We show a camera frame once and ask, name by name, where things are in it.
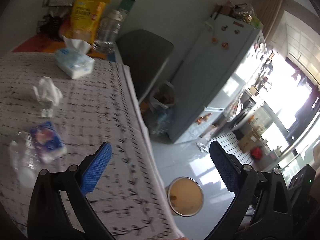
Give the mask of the blue white wrapper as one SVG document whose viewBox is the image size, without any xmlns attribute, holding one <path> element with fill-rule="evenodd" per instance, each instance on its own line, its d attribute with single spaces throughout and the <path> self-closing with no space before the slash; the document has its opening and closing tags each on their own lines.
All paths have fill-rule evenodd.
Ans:
<svg viewBox="0 0 320 240">
<path fill-rule="evenodd" d="M 44 164 L 50 164 L 67 153 L 67 147 L 50 121 L 31 128 L 30 135 L 35 151 Z"/>
</svg>

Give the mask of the crushed clear plastic bottle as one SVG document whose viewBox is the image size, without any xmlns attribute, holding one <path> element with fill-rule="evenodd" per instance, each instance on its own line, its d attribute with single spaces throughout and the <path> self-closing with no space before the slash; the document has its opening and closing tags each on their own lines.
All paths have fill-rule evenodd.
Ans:
<svg viewBox="0 0 320 240">
<path fill-rule="evenodd" d="M 33 188 L 41 166 L 30 133 L 16 132 L 9 144 L 10 164 L 23 187 Z"/>
</svg>

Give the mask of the white tissue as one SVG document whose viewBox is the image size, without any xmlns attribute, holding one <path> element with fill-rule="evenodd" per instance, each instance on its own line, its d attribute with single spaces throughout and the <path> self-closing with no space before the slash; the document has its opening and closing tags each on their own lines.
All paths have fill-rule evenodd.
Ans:
<svg viewBox="0 0 320 240">
<path fill-rule="evenodd" d="M 52 118 L 54 109 L 59 106 L 63 98 L 62 92 L 54 85 L 50 77 L 44 76 L 39 84 L 33 87 L 36 100 L 40 104 L 40 113 L 43 118 Z"/>
</svg>

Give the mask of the orange trash bin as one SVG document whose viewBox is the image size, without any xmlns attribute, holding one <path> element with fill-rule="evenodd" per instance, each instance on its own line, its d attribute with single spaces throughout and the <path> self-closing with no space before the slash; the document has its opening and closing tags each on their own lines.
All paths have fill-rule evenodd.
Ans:
<svg viewBox="0 0 320 240">
<path fill-rule="evenodd" d="M 200 185 L 189 177 L 178 177 L 165 188 L 167 202 L 173 216 L 192 217 L 204 204 Z"/>
</svg>

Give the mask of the cardboard box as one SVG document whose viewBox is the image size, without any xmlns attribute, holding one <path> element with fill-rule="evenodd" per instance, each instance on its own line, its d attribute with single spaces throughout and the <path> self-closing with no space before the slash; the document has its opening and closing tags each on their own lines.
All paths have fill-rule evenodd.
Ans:
<svg viewBox="0 0 320 240">
<path fill-rule="evenodd" d="M 244 153 L 255 148 L 260 142 L 261 136 L 257 133 L 255 129 L 248 132 L 244 137 L 238 142 L 240 150 Z"/>
</svg>

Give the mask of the red bag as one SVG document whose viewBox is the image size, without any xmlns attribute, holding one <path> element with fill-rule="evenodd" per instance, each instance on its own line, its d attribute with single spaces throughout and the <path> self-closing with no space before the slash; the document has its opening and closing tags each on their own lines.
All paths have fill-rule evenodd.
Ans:
<svg viewBox="0 0 320 240">
<path fill-rule="evenodd" d="M 263 157 L 263 150 L 260 147 L 255 147 L 251 150 L 251 156 L 255 160 L 261 160 Z"/>
</svg>

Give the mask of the floor mop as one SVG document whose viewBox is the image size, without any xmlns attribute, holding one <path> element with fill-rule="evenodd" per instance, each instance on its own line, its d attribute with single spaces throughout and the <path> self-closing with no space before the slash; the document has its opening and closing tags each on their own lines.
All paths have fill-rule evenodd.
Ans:
<svg viewBox="0 0 320 240">
<path fill-rule="evenodd" d="M 220 136 L 225 130 L 228 129 L 228 123 L 226 120 L 222 120 L 221 122 L 214 122 L 210 124 L 204 132 L 200 135 L 199 142 L 196 143 L 197 147 L 201 152 L 209 152 L 209 146 L 211 142 Z"/>
</svg>

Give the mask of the patterned tablecloth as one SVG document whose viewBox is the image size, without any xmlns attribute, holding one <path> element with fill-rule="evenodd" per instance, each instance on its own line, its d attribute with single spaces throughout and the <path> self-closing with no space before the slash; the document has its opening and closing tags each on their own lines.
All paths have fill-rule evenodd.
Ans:
<svg viewBox="0 0 320 240">
<path fill-rule="evenodd" d="M 96 60 L 93 72 L 71 80 L 53 54 L 11 53 L 1 58 L 1 204 L 27 233 L 31 189 L 17 179 L 8 146 L 18 132 L 43 123 L 33 87 L 50 77 L 63 95 L 51 120 L 67 153 L 50 172 L 80 164 L 103 142 L 112 157 L 87 199 L 116 239 L 177 239 L 176 226 L 152 155 L 128 66 Z"/>
</svg>

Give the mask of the water bottle pack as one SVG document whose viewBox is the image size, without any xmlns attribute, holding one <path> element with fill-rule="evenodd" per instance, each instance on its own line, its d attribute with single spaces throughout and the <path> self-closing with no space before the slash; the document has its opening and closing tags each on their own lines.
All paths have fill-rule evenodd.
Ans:
<svg viewBox="0 0 320 240">
<path fill-rule="evenodd" d="M 152 136 L 158 136 L 167 133 L 174 119 L 174 110 L 172 108 L 158 107 L 148 110 L 144 114 L 144 122 Z"/>
</svg>

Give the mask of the orange carton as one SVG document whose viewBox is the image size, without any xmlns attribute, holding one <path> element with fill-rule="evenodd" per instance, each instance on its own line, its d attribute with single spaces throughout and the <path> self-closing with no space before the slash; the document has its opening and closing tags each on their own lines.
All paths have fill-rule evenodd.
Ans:
<svg viewBox="0 0 320 240">
<path fill-rule="evenodd" d="M 150 104 L 149 104 L 149 101 L 147 99 L 143 100 L 140 105 L 140 112 L 141 112 L 141 115 L 143 116 L 145 113 L 148 113 L 149 111 L 151 111 L 150 109 Z"/>
</svg>

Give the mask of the white plastic bag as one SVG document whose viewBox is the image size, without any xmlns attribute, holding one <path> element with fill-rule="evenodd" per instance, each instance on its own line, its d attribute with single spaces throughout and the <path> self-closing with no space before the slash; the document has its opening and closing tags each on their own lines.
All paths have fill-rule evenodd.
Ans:
<svg viewBox="0 0 320 240">
<path fill-rule="evenodd" d="M 149 95 L 149 105 L 153 109 L 169 109 L 175 104 L 175 87 L 168 81 L 160 83 Z"/>
</svg>

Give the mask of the light blue refrigerator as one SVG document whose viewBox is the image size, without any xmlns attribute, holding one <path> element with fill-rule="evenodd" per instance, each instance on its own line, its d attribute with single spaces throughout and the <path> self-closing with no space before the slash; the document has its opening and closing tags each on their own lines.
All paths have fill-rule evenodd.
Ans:
<svg viewBox="0 0 320 240">
<path fill-rule="evenodd" d="M 175 105 L 169 139 L 175 144 L 198 139 L 253 83 L 264 56 L 261 29 L 226 15 L 208 18 L 171 82 Z"/>
</svg>

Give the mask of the clear plastic jar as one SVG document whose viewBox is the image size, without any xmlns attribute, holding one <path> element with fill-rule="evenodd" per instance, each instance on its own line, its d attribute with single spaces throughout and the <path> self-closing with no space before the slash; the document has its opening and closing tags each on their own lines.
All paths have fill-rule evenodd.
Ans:
<svg viewBox="0 0 320 240">
<path fill-rule="evenodd" d="M 102 54 L 114 52 L 117 35 L 121 28 L 123 16 L 119 10 L 112 10 L 100 21 L 93 49 Z"/>
</svg>

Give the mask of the yellow snack bag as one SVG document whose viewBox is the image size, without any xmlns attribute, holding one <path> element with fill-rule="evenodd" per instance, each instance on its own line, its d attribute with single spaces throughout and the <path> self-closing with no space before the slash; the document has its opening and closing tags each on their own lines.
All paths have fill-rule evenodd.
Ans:
<svg viewBox="0 0 320 240">
<path fill-rule="evenodd" d="M 65 37 L 92 44 L 101 16 L 111 0 L 75 0 Z"/>
</svg>

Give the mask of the green box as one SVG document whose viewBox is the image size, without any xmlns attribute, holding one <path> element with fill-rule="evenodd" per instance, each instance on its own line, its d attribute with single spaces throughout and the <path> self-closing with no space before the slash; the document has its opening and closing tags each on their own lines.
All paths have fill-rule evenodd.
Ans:
<svg viewBox="0 0 320 240">
<path fill-rule="evenodd" d="M 129 15 L 131 9 L 133 8 L 135 4 L 135 0 L 121 0 L 121 3 L 118 7 L 118 11 L 121 14 L 122 22 L 124 23 L 127 16 Z"/>
</svg>

